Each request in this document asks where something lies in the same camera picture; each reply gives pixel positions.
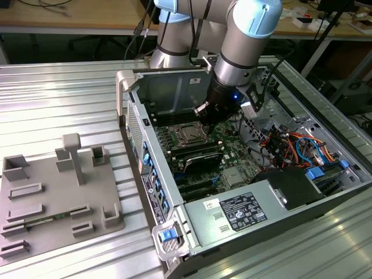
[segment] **blue latch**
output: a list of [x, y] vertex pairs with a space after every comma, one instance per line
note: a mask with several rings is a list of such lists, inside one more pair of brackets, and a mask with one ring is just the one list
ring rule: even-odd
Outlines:
[[164, 194], [163, 189], [160, 190], [160, 196], [161, 196], [162, 198], [165, 198], [165, 194]]
[[344, 168], [347, 169], [349, 167], [349, 163], [346, 160], [341, 160], [340, 165]]
[[165, 208], [166, 210], [168, 210], [168, 209], [169, 209], [168, 202], [167, 202], [167, 201], [164, 201], [163, 204], [164, 204], [164, 208]]
[[144, 157], [144, 164], [148, 164], [149, 163], [149, 159], [150, 159], [150, 154], [147, 153]]
[[160, 187], [161, 187], [161, 185], [160, 185], [159, 179], [155, 180], [155, 188], [156, 188], [156, 190], [159, 191], [160, 190]]
[[165, 214], [167, 214], [168, 211], [169, 211], [169, 205], [168, 205], [168, 202], [167, 202], [167, 201], [163, 201], [163, 206], [164, 206]]
[[319, 167], [312, 167], [311, 169], [307, 171], [306, 175], [311, 180], [314, 180], [315, 178], [323, 176], [324, 172]]
[[160, 233], [160, 239], [162, 242], [167, 242], [177, 238], [177, 232], [175, 229], [171, 228], [170, 230], [162, 231]]

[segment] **motherboard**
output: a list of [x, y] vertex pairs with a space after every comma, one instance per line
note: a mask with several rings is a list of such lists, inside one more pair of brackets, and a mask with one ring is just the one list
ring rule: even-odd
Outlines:
[[220, 123], [211, 133], [198, 121], [154, 127], [184, 200], [247, 185], [261, 171], [234, 125]]

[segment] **wooden desk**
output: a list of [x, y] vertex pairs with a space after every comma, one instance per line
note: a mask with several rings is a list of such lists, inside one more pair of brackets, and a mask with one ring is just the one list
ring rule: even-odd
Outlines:
[[[38, 3], [36, 0], [25, 0], [25, 2]], [[9, 9], [0, 9], [0, 32], [6, 31], [7, 28], [12, 30], [11, 27], [19, 30], [23, 27], [46, 27], [103, 29], [105, 31], [117, 29], [122, 35], [130, 35], [145, 13], [139, 0], [73, 0], [65, 4], [65, 7], [63, 11], [68, 12], [70, 16], [13, 0]]]
[[[318, 15], [322, 12], [314, 9], [308, 4], [304, 4], [299, 2], [298, 0], [293, 0], [291, 3], [284, 5], [284, 8], [287, 9], [293, 9], [295, 7], [304, 7], [307, 9], [307, 13], [311, 15], [312, 18], [317, 19]], [[357, 31], [353, 27], [349, 25], [351, 22], [351, 19], [344, 19], [343, 17], [348, 17], [346, 14], [344, 14], [340, 21], [340, 25], [337, 27], [333, 27], [333, 29], [329, 33], [329, 37], [342, 39], [342, 40], [347, 40], [348, 38], [353, 39], [353, 40], [358, 40], [358, 39], [369, 39], [372, 40], [372, 36], [367, 36], [364, 35], [363, 33]], [[288, 35], [288, 36], [302, 36], [304, 37], [303, 39], [305, 40], [306, 37], [309, 37], [309, 39], [313, 39], [315, 36], [316, 32], [308, 29], [308, 28], [299, 28], [296, 25], [292, 23], [292, 19], [286, 17], [285, 19], [279, 20], [278, 26], [274, 32], [275, 35]]]
[[[13, 0], [9, 9], [0, 9], [0, 33], [132, 35], [145, 12], [140, 0], [73, 0], [65, 6], [66, 11], [71, 14], [69, 17]], [[306, 7], [313, 18], [317, 18], [320, 13], [298, 0], [284, 5], [288, 9], [297, 6]], [[341, 19], [340, 22], [309, 60], [302, 72], [304, 76], [310, 72], [331, 41], [372, 41], [372, 36], [366, 36], [351, 27], [350, 20]], [[149, 35], [157, 35], [157, 29], [157, 26], [151, 26]], [[312, 40], [314, 36], [315, 32], [298, 28], [292, 23], [292, 19], [285, 18], [279, 21], [272, 38]]]

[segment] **blue cable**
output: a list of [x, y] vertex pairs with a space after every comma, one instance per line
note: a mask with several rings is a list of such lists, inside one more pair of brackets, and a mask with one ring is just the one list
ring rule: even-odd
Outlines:
[[212, 178], [212, 184], [215, 185], [215, 183], [217, 183], [217, 180], [220, 178], [220, 174], [216, 177], [213, 177]]
[[308, 140], [308, 141], [310, 141], [310, 142], [311, 142], [311, 143], [316, 147], [316, 150], [317, 150], [317, 152], [319, 153], [319, 156], [321, 157], [321, 159], [322, 159], [323, 161], [325, 161], [326, 163], [329, 163], [328, 159], [327, 159], [327, 158], [322, 154], [322, 152], [320, 151], [319, 146], [316, 144], [315, 140], [313, 140], [312, 138], [306, 138], [306, 137], [303, 137], [303, 138], [298, 139], [298, 141], [297, 141], [297, 143], [296, 143], [296, 151], [297, 151], [298, 155], [299, 155], [302, 159], [304, 159], [304, 160], [306, 160], [307, 162], [309, 162], [309, 163], [312, 165], [312, 167], [313, 167], [313, 163], [310, 161], [310, 159], [304, 157], [304, 156], [301, 154], [301, 151], [299, 150], [299, 143], [300, 143], [301, 140]]

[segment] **power supply label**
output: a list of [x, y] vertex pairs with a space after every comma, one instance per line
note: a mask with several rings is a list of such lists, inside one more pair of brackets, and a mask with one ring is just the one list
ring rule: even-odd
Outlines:
[[221, 201], [220, 205], [234, 231], [240, 231], [267, 220], [251, 192]]
[[156, 191], [152, 186], [150, 176], [144, 175], [142, 177], [142, 182], [144, 183], [145, 191], [147, 193], [147, 199], [150, 203], [152, 214], [154, 215], [156, 224], [163, 224], [165, 222], [162, 209], [159, 206], [159, 200], [157, 198]]

